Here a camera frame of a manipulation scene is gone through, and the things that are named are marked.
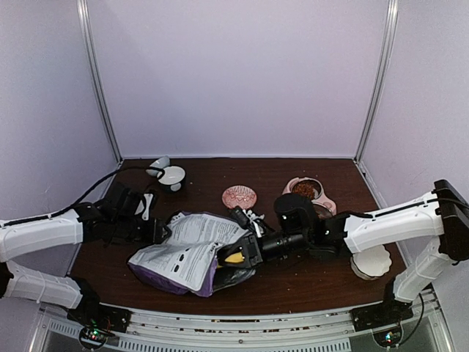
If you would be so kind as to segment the yellow plastic scoop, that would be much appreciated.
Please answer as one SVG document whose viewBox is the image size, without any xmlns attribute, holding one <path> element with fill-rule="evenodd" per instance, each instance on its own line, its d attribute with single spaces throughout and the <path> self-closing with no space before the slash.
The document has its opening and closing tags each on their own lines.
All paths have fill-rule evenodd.
<svg viewBox="0 0 469 352">
<path fill-rule="evenodd" d="M 218 253 L 217 268 L 243 268 L 245 257 L 242 252 L 236 252 L 229 255 Z"/>
</svg>

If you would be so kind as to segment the purple pet food bag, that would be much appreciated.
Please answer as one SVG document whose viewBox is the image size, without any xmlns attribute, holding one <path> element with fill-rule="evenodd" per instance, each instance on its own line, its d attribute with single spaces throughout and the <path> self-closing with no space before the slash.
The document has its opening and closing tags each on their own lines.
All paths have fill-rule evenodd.
<svg viewBox="0 0 469 352">
<path fill-rule="evenodd" d="M 176 295 L 209 297 L 256 274 L 254 268 L 218 267 L 218 253 L 248 232 L 235 221 L 209 213 L 178 213 L 162 244 L 138 250 L 128 267 L 143 283 Z"/>
</svg>

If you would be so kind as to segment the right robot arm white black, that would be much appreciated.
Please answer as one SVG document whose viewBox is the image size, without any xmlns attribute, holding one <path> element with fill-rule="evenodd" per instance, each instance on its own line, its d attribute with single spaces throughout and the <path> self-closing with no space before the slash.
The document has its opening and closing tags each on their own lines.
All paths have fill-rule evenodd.
<svg viewBox="0 0 469 352">
<path fill-rule="evenodd" d="M 375 310 L 385 324 L 400 316 L 447 267 L 468 259 L 468 202 L 447 180 L 436 181 L 421 197 L 368 213 L 348 211 L 321 219 L 312 201 L 295 193 L 277 198 L 274 211 L 281 229 L 274 232 L 262 225 L 264 232 L 257 235 L 241 208 L 231 209 L 247 234 L 218 252 L 218 266 L 253 268 L 301 250 L 335 257 L 346 248 L 357 257 L 388 243 L 431 237 L 413 266 L 389 282 L 384 302 Z"/>
</svg>

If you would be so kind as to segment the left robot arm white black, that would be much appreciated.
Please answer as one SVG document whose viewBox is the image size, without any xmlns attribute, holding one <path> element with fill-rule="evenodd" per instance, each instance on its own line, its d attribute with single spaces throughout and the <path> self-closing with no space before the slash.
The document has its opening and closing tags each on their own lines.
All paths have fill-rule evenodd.
<svg viewBox="0 0 469 352">
<path fill-rule="evenodd" d="M 105 320 L 99 295 L 85 279 L 54 276 L 15 263 L 24 254 L 68 244 L 120 239 L 161 244 L 169 227 L 151 215 L 154 191 L 137 192 L 118 184 L 94 202 L 79 201 L 64 210 L 1 222 L 1 297 L 60 306 L 90 326 Z"/>
</svg>

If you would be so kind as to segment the navy white ceramic bowl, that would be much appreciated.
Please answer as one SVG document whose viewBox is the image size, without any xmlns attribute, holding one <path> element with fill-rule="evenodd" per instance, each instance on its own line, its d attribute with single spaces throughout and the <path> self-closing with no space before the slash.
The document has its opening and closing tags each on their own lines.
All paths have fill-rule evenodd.
<svg viewBox="0 0 469 352">
<path fill-rule="evenodd" d="M 186 172 L 180 166 L 168 166 L 158 173 L 158 184 L 166 193 L 178 192 L 185 184 Z"/>
</svg>

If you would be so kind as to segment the red patterned small bowl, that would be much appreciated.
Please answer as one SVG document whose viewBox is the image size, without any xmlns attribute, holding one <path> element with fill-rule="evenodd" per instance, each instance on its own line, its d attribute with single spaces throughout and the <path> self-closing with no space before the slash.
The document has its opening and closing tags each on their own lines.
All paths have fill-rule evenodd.
<svg viewBox="0 0 469 352">
<path fill-rule="evenodd" d="M 251 209 L 257 201 L 256 192 L 243 185 L 236 185 L 228 187 L 221 196 L 223 204 L 228 209 L 233 209 L 239 206 L 242 209 Z"/>
</svg>

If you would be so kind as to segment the pale blue ribbed bowl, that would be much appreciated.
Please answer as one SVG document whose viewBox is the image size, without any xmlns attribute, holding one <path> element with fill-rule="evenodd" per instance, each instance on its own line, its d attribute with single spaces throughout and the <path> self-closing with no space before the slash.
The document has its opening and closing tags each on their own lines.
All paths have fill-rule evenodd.
<svg viewBox="0 0 469 352">
<path fill-rule="evenodd" d="M 170 165 L 171 165 L 171 159 L 170 157 L 165 155 L 153 161 L 149 165 L 149 169 L 146 170 L 146 173 L 151 177 L 157 177 L 160 173 L 160 169 L 165 169 Z"/>
</svg>

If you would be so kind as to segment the front steel feeder bowl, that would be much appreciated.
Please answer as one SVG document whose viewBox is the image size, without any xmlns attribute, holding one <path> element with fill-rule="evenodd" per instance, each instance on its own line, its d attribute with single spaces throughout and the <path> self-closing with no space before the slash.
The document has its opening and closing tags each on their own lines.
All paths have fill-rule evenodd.
<svg viewBox="0 0 469 352">
<path fill-rule="evenodd" d="M 334 216 L 330 209 L 321 204 L 314 203 L 313 207 L 319 219 L 329 219 Z"/>
</svg>

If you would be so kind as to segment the steel feeder bowl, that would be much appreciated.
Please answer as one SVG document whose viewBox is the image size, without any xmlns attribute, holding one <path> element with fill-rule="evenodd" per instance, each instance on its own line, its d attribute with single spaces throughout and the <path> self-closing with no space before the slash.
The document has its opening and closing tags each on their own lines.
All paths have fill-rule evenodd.
<svg viewBox="0 0 469 352">
<path fill-rule="evenodd" d="M 321 204 L 314 203 L 313 207 L 319 219 L 329 219 L 334 216 L 330 209 Z"/>
<path fill-rule="evenodd" d="M 313 179 L 300 180 L 291 187 L 291 192 L 313 201 L 322 194 L 322 185 Z"/>
</svg>

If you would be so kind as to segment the white scalloped ceramic bowl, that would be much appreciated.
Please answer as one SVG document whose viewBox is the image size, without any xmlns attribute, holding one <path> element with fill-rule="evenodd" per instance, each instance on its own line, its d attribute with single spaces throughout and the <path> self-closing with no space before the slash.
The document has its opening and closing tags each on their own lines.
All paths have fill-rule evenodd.
<svg viewBox="0 0 469 352">
<path fill-rule="evenodd" d="M 372 281 L 389 272 L 392 260 L 384 245 L 379 245 L 354 254 L 350 258 L 350 265 L 357 277 Z"/>
</svg>

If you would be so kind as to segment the front aluminium rail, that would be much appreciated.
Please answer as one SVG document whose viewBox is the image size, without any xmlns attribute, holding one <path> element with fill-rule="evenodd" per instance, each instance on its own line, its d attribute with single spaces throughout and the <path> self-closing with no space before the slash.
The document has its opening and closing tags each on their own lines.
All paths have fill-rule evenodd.
<svg viewBox="0 0 469 352">
<path fill-rule="evenodd" d="M 278 315 L 184 315 L 133 309 L 125 331 L 93 351 L 387 351 L 385 335 L 402 331 L 398 351 L 454 351 L 437 296 L 425 290 L 413 316 L 358 331 L 349 307 Z"/>
</svg>

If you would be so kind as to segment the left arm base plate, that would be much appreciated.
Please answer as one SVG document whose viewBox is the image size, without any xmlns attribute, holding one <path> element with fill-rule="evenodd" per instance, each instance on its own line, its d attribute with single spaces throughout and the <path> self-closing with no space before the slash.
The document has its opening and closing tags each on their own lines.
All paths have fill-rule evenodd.
<svg viewBox="0 0 469 352">
<path fill-rule="evenodd" d="M 98 328 L 102 331 L 125 333 L 130 322 L 131 312 L 128 309 L 88 301 L 80 303 L 76 309 L 69 309 L 67 318 L 82 326 Z"/>
</svg>

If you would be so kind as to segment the left aluminium frame post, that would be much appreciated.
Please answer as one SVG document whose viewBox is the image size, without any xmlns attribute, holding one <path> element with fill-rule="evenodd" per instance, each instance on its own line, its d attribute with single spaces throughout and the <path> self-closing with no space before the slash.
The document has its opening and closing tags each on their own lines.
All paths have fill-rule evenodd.
<svg viewBox="0 0 469 352">
<path fill-rule="evenodd" d="M 95 94 L 95 100 L 97 103 L 98 111 L 100 113 L 100 118 L 103 123 L 104 131 L 110 144 L 114 160 L 117 164 L 120 164 L 122 162 L 122 154 L 117 143 L 116 134 L 114 132 L 114 127 L 111 122 L 111 118 L 108 111 L 108 105 L 103 90 L 102 79 L 100 77 L 94 38 L 92 35 L 92 25 L 89 16 L 88 1 L 77 0 L 76 5 L 78 10 L 78 20 L 80 23 L 81 33 L 84 40 L 84 47 L 88 60 L 89 70 L 91 73 L 92 87 Z"/>
</svg>

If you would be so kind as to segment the aluminium frame post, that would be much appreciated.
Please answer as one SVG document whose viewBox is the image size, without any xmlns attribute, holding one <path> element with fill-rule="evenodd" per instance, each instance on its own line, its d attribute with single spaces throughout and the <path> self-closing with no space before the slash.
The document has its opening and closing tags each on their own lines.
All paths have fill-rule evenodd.
<svg viewBox="0 0 469 352">
<path fill-rule="evenodd" d="M 399 18 L 399 1 L 389 0 L 387 15 L 385 19 L 383 40 L 380 50 L 380 58 L 378 60 L 377 72 L 375 75 L 374 86 L 372 89 L 372 95 L 369 101 L 369 106 L 366 113 L 365 123 L 361 133 L 358 148 L 355 153 L 354 161 L 359 164 L 363 160 L 366 146 L 371 136 L 372 127 L 377 116 L 377 111 L 380 104 L 380 99 L 383 93 L 383 87 L 385 84 L 385 77 L 388 72 L 388 66 L 391 60 L 391 55 L 394 47 L 394 41 L 396 36 L 396 27 Z"/>
<path fill-rule="evenodd" d="M 78 20 L 80 23 L 81 33 L 84 40 L 84 47 L 88 60 L 89 70 L 91 73 L 92 87 L 95 94 L 95 100 L 97 103 L 98 111 L 100 113 L 100 118 L 103 123 L 104 131 L 110 144 L 114 160 L 117 164 L 120 164 L 122 162 L 122 154 L 117 143 L 116 134 L 114 132 L 114 127 L 111 122 L 111 118 L 108 111 L 108 105 L 103 90 L 102 79 L 100 77 L 94 38 L 92 35 L 92 25 L 89 16 L 88 1 L 77 0 L 76 5 L 78 10 Z"/>
</svg>

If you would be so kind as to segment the right aluminium frame post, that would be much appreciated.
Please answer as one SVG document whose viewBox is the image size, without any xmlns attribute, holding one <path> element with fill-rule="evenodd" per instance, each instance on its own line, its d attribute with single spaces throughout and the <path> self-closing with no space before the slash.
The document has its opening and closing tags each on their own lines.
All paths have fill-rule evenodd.
<svg viewBox="0 0 469 352">
<path fill-rule="evenodd" d="M 388 66 L 391 60 L 391 55 L 394 47 L 394 41 L 396 36 L 396 27 L 399 18 L 399 1 L 389 0 L 387 15 L 385 19 L 383 40 L 380 50 L 380 58 L 378 60 L 377 72 L 375 75 L 374 86 L 372 89 L 372 95 L 369 101 L 369 106 L 366 113 L 365 123 L 361 133 L 358 148 L 355 153 L 354 161 L 359 164 L 363 160 L 366 146 L 371 136 L 372 127 L 377 116 L 377 111 L 380 104 L 380 99 L 383 93 L 383 87 L 385 84 L 385 77 L 388 72 Z"/>
</svg>

